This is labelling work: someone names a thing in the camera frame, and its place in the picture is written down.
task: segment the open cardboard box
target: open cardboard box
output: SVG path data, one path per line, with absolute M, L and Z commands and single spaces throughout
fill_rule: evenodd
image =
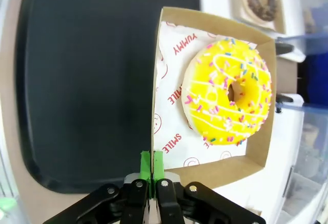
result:
M 181 183 L 183 185 L 186 185 L 192 181 L 199 181 L 210 188 L 216 188 L 245 178 L 263 169 L 265 167 L 269 151 L 274 115 L 273 107 L 275 105 L 276 52 L 274 40 L 260 31 L 244 24 L 187 9 L 164 7 L 159 21 L 170 22 L 176 25 L 182 25 L 213 34 L 220 34 L 256 43 L 256 49 L 259 51 L 261 57 L 266 61 L 272 77 L 272 108 L 270 109 L 266 122 L 261 126 L 261 129 L 248 139 L 245 156 L 231 157 L 217 162 L 197 166 L 170 169 L 169 171 L 180 175 Z M 158 52 L 159 47 L 158 35 L 159 33 L 157 33 L 156 52 Z M 154 89 L 153 104 L 156 101 L 155 93 L 156 92 Z M 154 152 L 153 148 L 154 137 L 152 136 L 152 153 Z
M 285 24 L 284 24 L 284 18 L 283 18 L 283 7 L 281 0 L 277 0 L 277 12 L 276 17 L 273 20 L 273 22 L 268 22 L 265 24 L 259 24 L 257 23 L 252 17 L 248 15 L 244 8 L 243 0 L 232 0 L 232 9 L 233 14 L 236 18 L 239 18 L 247 23 L 253 24 L 259 28 L 263 29 L 269 29 L 276 31 L 278 33 L 285 34 Z

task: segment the green object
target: green object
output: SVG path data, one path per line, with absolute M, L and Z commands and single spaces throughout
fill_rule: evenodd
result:
M 160 179 L 165 177 L 164 174 L 164 163 L 163 163 L 163 151 L 154 152 L 154 184 Z
M 144 179 L 149 184 L 149 198 L 155 197 L 155 184 L 164 178 L 163 152 L 154 152 L 154 173 L 151 173 L 151 156 L 149 151 L 141 153 L 140 179 Z
M 0 220 L 5 217 L 6 212 L 16 207 L 17 202 L 15 198 L 4 197 L 0 198 Z
M 143 151 L 141 153 L 141 163 L 140 163 L 140 179 L 144 179 L 151 184 L 151 168 L 150 168 L 150 152 Z

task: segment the black robotic claw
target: black robotic claw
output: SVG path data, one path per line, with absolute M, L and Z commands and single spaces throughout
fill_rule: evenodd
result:
M 162 224 L 265 224 L 260 216 L 215 193 L 199 182 L 183 187 L 161 179 L 156 183 L 157 210 Z M 119 189 L 104 185 L 44 224 L 121 224 L 149 222 L 149 185 L 137 179 Z

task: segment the blue object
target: blue object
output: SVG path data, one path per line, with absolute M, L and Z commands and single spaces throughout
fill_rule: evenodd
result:
M 310 103 L 328 106 L 328 53 L 307 58 Z

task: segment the green tape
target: green tape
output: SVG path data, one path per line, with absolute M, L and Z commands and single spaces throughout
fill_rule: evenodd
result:
M 146 180 L 149 185 L 151 184 L 150 176 L 150 153 L 149 151 L 143 151 L 141 153 L 141 163 L 140 163 L 140 179 Z
M 154 183 L 163 179 L 164 174 L 164 164 L 163 164 L 163 151 L 154 152 Z
M 9 212 L 17 205 L 14 198 L 0 198 L 0 220 L 5 217 L 5 212 Z

